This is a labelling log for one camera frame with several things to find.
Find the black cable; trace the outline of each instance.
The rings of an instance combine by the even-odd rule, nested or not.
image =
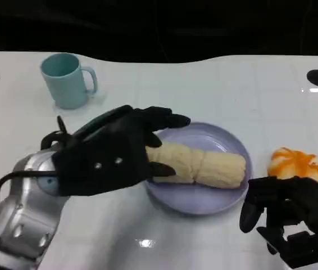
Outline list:
[[[49,171],[18,170],[16,172],[8,173],[6,176],[0,179],[0,194],[1,194],[1,188],[4,185],[4,183],[15,177],[46,177],[46,176],[56,177],[57,172],[54,170],[49,170]]]

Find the white tablecloth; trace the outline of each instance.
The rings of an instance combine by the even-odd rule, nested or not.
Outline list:
[[[318,154],[318,91],[312,90],[318,87],[306,79],[309,70],[318,69],[318,57],[126,64],[79,56],[83,66],[96,71],[99,94],[86,106],[65,111],[53,105],[39,72],[49,54],[0,52],[0,178],[39,150],[42,137],[57,128],[56,115],[74,131],[123,104],[170,107],[227,129],[251,154],[255,177],[266,175],[278,147]],[[186,217],[152,202],[142,184],[71,198],[40,269],[287,269],[267,252],[256,231],[241,233],[240,207],[222,215]],[[150,247],[143,240],[151,240]],[[305,269],[318,269],[318,264]]]

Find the plate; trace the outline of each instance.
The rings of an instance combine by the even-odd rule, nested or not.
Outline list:
[[[228,131],[207,123],[194,122],[180,129],[165,129],[157,134],[162,141],[177,142],[205,151],[229,152],[246,160],[245,176],[240,187],[221,189],[201,184],[170,184],[147,181],[151,195],[165,205],[186,214],[215,214],[239,202],[246,194],[252,177],[252,162],[239,139]]]

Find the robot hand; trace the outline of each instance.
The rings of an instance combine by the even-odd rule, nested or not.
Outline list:
[[[170,109],[122,106],[68,134],[45,136],[41,150],[19,161],[9,196],[0,203],[0,269],[28,270],[40,265],[70,196],[90,196],[133,186],[153,176],[171,176],[170,166],[150,163],[146,146],[161,146],[153,133],[180,128],[190,119]]]
[[[266,208],[266,227],[257,231],[267,241],[269,252],[280,254],[291,268],[318,262],[318,182],[294,177],[280,180],[264,177],[249,181],[249,190],[240,215],[240,229],[251,231]],[[285,239],[284,226],[304,221],[306,231]]]

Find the light blue mug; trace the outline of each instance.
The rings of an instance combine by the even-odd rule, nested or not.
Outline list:
[[[96,73],[91,67],[82,67],[79,59],[70,53],[57,53],[45,59],[40,70],[47,87],[56,102],[63,109],[76,109],[88,101],[88,96],[98,90]],[[94,89],[88,90],[82,71],[90,73]]]

